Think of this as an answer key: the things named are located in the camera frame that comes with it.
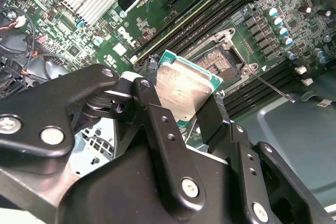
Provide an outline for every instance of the silver screw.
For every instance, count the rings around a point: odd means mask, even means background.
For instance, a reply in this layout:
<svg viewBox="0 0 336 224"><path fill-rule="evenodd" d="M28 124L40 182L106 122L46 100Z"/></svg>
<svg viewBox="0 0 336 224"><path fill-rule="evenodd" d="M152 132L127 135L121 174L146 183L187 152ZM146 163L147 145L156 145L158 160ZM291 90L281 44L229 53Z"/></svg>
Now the silver screw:
<svg viewBox="0 0 336 224"><path fill-rule="evenodd" d="M2 134L13 134L20 130L21 126L20 120L12 116L0 118L0 133Z"/></svg>
<svg viewBox="0 0 336 224"><path fill-rule="evenodd" d="M271 147L269 147L267 144L264 145L265 146L265 149L268 151L268 152L273 152Z"/></svg>
<svg viewBox="0 0 336 224"><path fill-rule="evenodd" d="M252 204L253 212L256 214L259 220L266 223L268 222L268 215L266 213L266 210L262 207L261 204L254 202Z"/></svg>
<svg viewBox="0 0 336 224"><path fill-rule="evenodd" d="M49 127L41 132L41 140L46 144L56 145L63 141L64 133L55 127Z"/></svg>
<svg viewBox="0 0 336 224"><path fill-rule="evenodd" d="M182 189L187 196L195 198L198 195L198 186L191 179L182 180Z"/></svg>
<svg viewBox="0 0 336 224"><path fill-rule="evenodd" d="M236 127L239 132L244 132L243 127L241 127L240 125L236 125Z"/></svg>
<svg viewBox="0 0 336 224"><path fill-rule="evenodd" d="M113 74L112 74L110 69L105 68L105 69L103 69L102 73L105 74L108 77L113 77Z"/></svg>
<svg viewBox="0 0 336 224"><path fill-rule="evenodd" d="M151 86L147 80L141 80L141 84L146 86L147 88Z"/></svg>
<svg viewBox="0 0 336 224"><path fill-rule="evenodd" d="M120 13L119 13L119 16L120 16L121 18L126 18L127 13L124 12L123 10L121 10Z"/></svg>

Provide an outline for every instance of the black plastic bracket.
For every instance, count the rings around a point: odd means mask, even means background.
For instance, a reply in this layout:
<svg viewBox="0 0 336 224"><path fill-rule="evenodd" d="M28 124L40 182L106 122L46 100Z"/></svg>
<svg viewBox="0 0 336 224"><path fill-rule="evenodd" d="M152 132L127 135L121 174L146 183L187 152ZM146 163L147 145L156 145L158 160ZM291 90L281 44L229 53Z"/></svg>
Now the black plastic bracket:
<svg viewBox="0 0 336 224"><path fill-rule="evenodd" d="M264 223L255 204L262 206L267 223L274 223L258 154L246 131L229 120L220 94L214 94L197 113L202 139L209 152L228 161L232 171L232 214L239 223Z"/></svg>
<svg viewBox="0 0 336 224"><path fill-rule="evenodd" d="M63 169L75 143L73 129L85 102L118 81L117 73L96 64L2 99L0 118L16 118L21 126L13 134L0 133L0 165L36 174ZM42 141L41 133L49 127L63 134L59 144Z"/></svg>
<svg viewBox="0 0 336 224"><path fill-rule="evenodd" d="M196 171L179 128L170 110L161 107L155 87L143 78L136 78L131 87L136 116L123 139L118 141L117 156L122 155L145 132L153 168L163 205L179 218L193 218L205 205L206 196L202 181ZM188 196L182 188L182 180L192 180L198 190L196 197Z"/></svg>

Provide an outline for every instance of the connector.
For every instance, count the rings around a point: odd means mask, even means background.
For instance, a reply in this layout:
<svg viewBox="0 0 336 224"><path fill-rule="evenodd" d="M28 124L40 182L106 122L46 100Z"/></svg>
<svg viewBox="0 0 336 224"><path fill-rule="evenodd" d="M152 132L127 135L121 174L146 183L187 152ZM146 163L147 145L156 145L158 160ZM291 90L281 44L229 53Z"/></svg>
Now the connector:
<svg viewBox="0 0 336 224"><path fill-rule="evenodd" d="M19 16L16 20L17 24L14 26L15 28L23 27L27 21L25 16Z"/></svg>
<svg viewBox="0 0 336 224"><path fill-rule="evenodd" d="M304 66L298 67L298 68L294 68L294 69L295 69L296 73L298 73L298 74L304 74L304 73L307 72L307 69Z"/></svg>
<svg viewBox="0 0 336 224"><path fill-rule="evenodd" d="M313 84L313 79L308 78L308 79L301 80L301 82L302 82L304 85L309 86L309 85Z"/></svg>

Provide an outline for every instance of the cable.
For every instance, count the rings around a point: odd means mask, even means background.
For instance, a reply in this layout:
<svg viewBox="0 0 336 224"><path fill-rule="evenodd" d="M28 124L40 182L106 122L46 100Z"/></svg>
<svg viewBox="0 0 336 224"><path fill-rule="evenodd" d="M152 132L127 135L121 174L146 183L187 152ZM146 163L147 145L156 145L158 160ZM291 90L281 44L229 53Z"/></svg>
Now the cable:
<svg viewBox="0 0 336 224"><path fill-rule="evenodd" d="M50 81L52 78L47 71L47 59L46 58L43 58L43 60L42 60L42 71L43 71L43 74L45 75L45 77Z"/></svg>
<svg viewBox="0 0 336 224"><path fill-rule="evenodd" d="M28 61L23 66L23 69L27 70L27 67L30 64L30 61L32 60L33 52L34 52L34 46L35 46L35 26L34 26L33 20L31 19L31 17L24 10L22 10L22 9L20 9L18 7L11 6L11 7L2 8L2 9L0 9L0 13L2 13L5 10L16 10L17 12L23 14L27 18L27 20L29 21L30 26L32 28L31 29L32 30L31 31L31 45L30 45L30 50L29 50L29 54L28 54Z"/></svg>
<svg viewBox="0 0 336 224"><path fill-rule="evenodd" d="M59 58L59 59L63 59L66 60L68 63L70 63L76 70L78 69L78 67L69 59L65 58L64 56L61 55L56 55L56 54L40 54L37 55L37 57L52 57L52 58Z"/></svg>

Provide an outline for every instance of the green circuit board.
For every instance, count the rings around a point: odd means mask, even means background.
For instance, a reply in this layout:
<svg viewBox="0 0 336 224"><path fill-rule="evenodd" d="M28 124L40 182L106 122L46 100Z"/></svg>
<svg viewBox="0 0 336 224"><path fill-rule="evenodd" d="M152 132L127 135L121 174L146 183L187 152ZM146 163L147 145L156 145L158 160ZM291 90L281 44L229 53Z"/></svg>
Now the green circuit board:
<svg viewBox="0 0 336 224"><path fill-rule="evenodd" d="M135 54L141 57L142 53L155 43L154 40L149 46L142 47L144 34L151 38L166 26L165 19L172 14L182 13L191 8L194 3L194 0L181 0L173 8L170 8L166 4L167 0L142 0L128 12L127 17L122 18L119 15L121 8L118 6L117 0L114 1L112 8L95 24L81 27L76 25L80 19L61 5L60 0L10 0L8 5L14 4L27 11L33 18L37 35L48 35L48 41L45 44L50 52L62 54L80 66L100 62L114 68L118 73L122 73L132 70L133 65L130 60ZM201 6L206 1L201 0L197 4ZM295 47L297 56L302 57L307 62L311 71L318 70L323 66L316 62L316 57L312 51L319 47L329 57L332 57L336 52L336 42L333 39L330 42L323 42L323 39L326 36L335 37L335 26L332 26L331 18L319 17L315 13L305 15L298 12L298 6L304 1L254 1L238 10L216 28L211 29L207 35L234 27L237 30L233 37L235 46L248 63L258 63L260 73L282 61L286 57L286 52L293 47ZM321 6L320 0L311 1L314 3L315 9ZM265 14L269 7L276 7L279 10L279 17L283 18L284 25L294 39L293 45L284 46L281 44L281 38L276 34L276 27L269 24L270 18ZM176 24L163 31L156 41L163 38L183 20L192 16L195 10L197 8L194 8L194 11L188 15L182 16ZM244 20L251 16L251 13L255 10L260 13L267 29L269 29L269 33L274 37L275 43L278 44L280 53L276 58L268 59L265 57L244 23ZM124 28L131 40L127 41L123 38L118 32L120 27ZM95 46L93 43L96 36L103 39L99 46ZM135 42L134 46L130 44L130 41Z"/></svg>

